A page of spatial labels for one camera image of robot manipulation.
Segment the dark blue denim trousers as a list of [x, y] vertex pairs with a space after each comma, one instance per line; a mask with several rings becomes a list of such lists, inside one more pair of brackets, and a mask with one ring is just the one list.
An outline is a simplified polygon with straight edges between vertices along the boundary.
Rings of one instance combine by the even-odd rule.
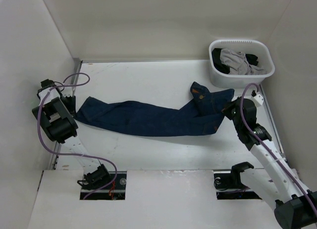
[[74, 118], [85, 125], [139, 137], [207, 136], [217, 132], [224, 119], [222, 110], [234, 92], [210, 92], [193, 82], [192, 99], [180, 109], [137, 101], [105, 103], [88, 97]]

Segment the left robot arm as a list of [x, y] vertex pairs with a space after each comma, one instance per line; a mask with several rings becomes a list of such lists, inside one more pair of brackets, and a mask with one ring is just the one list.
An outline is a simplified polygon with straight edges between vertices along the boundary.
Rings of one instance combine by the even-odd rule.
[[32, 109], [40, 128], [51, 141], [61, 144], [67, 155], [73, 156], [84, 170], [82, 180], [77, 183], [84, 190], [96, 190], [109, 187], [113, 177], [99, 159], [88, 157], [77, 134], [78, 125], [75, 114], [75, 97], [64, 96], [54, 81], [46, 79], [41, 82], [37, 97], [40, 105]]

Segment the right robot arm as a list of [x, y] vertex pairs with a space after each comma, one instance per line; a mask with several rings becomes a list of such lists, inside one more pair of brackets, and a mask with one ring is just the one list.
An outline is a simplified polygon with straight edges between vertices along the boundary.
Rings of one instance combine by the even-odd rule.
[[250, 99], [237, 98], [222, 110], [233, 122], [239, 140], [261, 163], [269, 179], [249, 162], [232, 166], [225, 189], [247, 187], [272, 210], [283, 229], [302, 229], [317, 222], [317, 193], [302, 183], [275, 148], [268, 131], [257, 123], [257, 108]]

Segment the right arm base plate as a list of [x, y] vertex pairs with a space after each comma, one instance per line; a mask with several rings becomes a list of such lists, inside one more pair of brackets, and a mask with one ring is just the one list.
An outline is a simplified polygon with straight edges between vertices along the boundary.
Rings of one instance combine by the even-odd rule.
[[261, 198], [247, 186], [235, 183], [230, 171], [215, 171], [213, 185], [218, 200], [247, 200]]

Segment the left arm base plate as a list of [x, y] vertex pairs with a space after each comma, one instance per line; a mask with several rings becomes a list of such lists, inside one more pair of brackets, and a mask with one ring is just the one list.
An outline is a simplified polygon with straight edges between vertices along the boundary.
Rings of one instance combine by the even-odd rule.
[[92, 193], [86, 200], [125, 200], [127, 186], [127, 172], [119, 171], [115, 181], [107, 187]]

